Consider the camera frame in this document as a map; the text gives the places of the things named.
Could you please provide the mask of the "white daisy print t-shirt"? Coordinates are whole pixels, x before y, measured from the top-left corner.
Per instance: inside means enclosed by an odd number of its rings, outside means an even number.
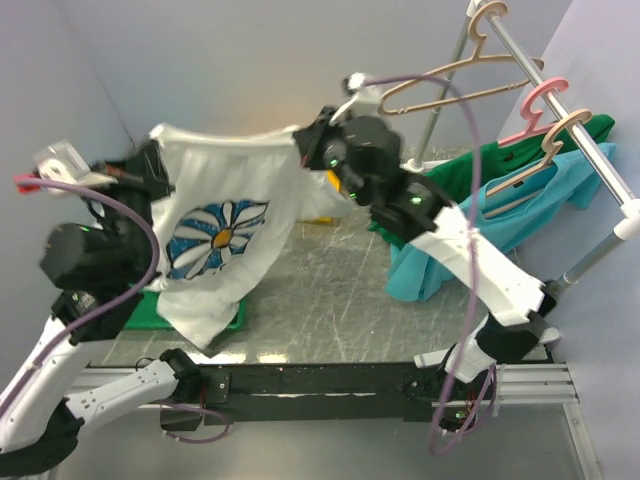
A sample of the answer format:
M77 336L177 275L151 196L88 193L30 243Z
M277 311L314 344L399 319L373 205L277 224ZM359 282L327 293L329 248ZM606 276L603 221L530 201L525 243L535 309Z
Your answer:
M301 155L293 127L253 136L214 136L159 124L159 144L174 192L152 206L166 289L203 289L244 298L278 259L297 219ZM178 331L200 349L222 331Z

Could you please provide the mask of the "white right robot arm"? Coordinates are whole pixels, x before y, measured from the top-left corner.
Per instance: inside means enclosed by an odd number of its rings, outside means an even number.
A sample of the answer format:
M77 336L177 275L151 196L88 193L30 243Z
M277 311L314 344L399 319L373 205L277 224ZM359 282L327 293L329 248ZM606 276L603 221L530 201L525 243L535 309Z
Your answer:
M492 365L515 363L547 338L546 314L555 300L548 284L525 273L472 227L450 195L426 176L400 165L401 136L377 116L331 121L325 107L293 133L302 165L328 170L343 182L373 220L408 246L443 264L487 310L476 328L440 358L417 356L418 365L439 365L439 390L457 399Z

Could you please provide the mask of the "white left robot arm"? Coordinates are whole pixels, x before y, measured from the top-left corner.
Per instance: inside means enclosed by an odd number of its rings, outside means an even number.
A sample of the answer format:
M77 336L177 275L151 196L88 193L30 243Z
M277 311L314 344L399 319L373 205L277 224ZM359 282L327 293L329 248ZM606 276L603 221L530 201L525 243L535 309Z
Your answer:
M61 151L15 178L21 192L69 192L86 203L94 226L63 223L40 262L59 290L43 332L1 396L1 474L50 475L98 427L147 403L183 403L201 389L199 368L179 349L147 367L83 393L71 386L109 348L156 276L161 249L152 205L173 186L159 144L123 160L72 172Z

